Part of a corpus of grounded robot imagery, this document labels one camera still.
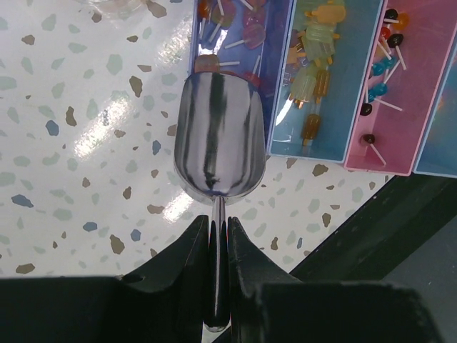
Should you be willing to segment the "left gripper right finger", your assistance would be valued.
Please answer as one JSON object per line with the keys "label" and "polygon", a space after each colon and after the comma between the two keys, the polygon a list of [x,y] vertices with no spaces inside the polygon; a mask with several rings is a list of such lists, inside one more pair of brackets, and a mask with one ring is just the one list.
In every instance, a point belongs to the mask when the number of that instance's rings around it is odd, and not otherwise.
{"label": "left gripper right finger", "polygon": [[412,289],[379,282],[302,282],[228,219],[232,342],[442,342]]}

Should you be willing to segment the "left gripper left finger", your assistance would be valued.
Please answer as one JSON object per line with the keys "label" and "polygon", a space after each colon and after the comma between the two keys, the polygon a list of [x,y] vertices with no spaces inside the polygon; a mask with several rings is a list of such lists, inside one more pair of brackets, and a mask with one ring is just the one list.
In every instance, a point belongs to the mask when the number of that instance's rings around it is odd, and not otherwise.
{"label": "left gripper left finger", "polygon": [[200,342],[207,216],[122,277],[1,280],[3,342]]}

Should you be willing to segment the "metal scoop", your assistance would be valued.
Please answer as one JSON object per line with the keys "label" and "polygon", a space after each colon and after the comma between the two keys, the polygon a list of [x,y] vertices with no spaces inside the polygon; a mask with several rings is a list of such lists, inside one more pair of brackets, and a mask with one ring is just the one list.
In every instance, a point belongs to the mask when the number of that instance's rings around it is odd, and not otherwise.
{"label": "metal scoop", "polygon": [[252,192],[266,168],[258,90],[239,76],[191,74],[181,95],[174,166],[185,192],[212,206],[203,321],[220,332],[230,320],[226,205]]}

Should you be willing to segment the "light blue candy box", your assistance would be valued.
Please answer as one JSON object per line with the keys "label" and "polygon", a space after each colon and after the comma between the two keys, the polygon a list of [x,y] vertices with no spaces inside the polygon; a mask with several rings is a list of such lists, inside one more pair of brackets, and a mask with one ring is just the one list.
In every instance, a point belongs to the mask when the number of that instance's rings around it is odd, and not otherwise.
{"label": "light blue candy box", "polygon": [[456,42],[446,60],[413,172],[456,178]]}

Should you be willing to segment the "purple candy box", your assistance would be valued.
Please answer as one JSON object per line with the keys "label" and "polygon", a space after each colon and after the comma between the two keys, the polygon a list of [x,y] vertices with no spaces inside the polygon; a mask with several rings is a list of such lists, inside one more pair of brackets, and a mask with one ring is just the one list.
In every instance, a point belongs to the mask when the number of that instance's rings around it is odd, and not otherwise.
{"label": "purple candy box", "polygon": [[251,82],[267,99],[281,85],[293,1],[195,1],[189,72]]}

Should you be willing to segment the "pink candy box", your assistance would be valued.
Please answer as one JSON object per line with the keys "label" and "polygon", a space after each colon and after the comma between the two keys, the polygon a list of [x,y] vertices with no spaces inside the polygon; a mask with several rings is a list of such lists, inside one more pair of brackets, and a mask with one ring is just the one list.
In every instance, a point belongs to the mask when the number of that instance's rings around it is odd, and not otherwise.
{"label": "pink candy box", "polygon": [[386,1],[346,169],[411,174],[455,37],[455,1]]}

